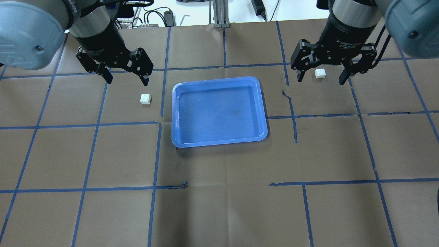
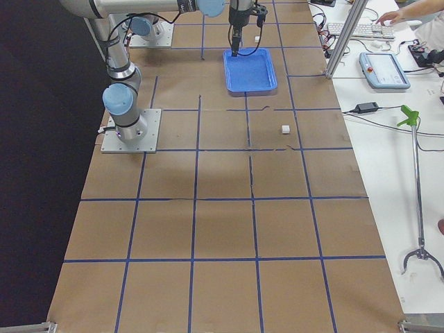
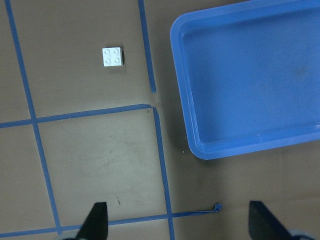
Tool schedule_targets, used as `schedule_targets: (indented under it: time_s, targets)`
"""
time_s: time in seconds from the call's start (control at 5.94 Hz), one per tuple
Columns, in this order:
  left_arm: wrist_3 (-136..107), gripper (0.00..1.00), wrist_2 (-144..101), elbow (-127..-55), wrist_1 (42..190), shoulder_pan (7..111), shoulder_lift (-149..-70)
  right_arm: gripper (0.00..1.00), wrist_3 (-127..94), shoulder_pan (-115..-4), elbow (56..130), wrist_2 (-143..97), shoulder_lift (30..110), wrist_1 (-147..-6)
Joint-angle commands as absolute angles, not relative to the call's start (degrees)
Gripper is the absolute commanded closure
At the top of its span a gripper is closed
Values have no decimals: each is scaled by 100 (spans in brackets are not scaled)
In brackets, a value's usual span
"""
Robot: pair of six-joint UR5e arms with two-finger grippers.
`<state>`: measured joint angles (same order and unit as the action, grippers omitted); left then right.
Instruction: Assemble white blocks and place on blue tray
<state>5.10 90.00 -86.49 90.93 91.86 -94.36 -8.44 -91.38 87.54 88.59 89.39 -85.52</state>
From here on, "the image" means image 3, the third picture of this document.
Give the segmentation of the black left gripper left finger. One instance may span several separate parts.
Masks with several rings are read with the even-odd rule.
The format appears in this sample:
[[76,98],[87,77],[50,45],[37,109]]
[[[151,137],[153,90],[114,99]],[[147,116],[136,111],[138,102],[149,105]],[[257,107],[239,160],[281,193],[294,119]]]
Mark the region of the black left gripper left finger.
[[96,202],[76,235],[77,240],[106,240],[108,238],[108,208],[106,202]]

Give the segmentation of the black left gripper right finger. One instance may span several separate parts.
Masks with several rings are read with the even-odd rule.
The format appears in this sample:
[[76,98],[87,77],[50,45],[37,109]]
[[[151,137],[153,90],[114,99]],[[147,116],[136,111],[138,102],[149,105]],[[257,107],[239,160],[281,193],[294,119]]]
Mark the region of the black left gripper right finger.
[[252,240],[291,240],[289,231],[262,201],[251,200],[248,212],[248,232]]

